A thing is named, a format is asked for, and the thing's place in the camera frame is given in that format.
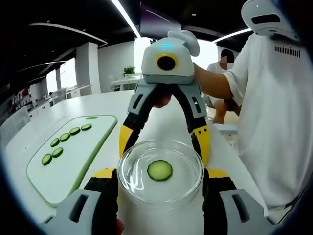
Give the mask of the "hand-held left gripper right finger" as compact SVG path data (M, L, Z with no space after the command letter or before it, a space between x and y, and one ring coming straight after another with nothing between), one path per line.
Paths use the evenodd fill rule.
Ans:
M270 235L276 225L249 193L236 189L224 172L204 170L205 235Z

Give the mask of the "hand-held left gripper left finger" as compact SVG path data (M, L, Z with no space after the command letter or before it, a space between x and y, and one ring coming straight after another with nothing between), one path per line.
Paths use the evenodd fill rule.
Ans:
M94 174L83 189L77 189L57 206L56 215L40 224L45 235L116 235L117 170Z

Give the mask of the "person's right hand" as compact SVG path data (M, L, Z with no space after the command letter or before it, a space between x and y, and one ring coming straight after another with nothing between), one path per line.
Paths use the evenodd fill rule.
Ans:
M153 97L155 108L162 108L166 106L172 98L172 85L169 84L160 84L156 87L156 94Z

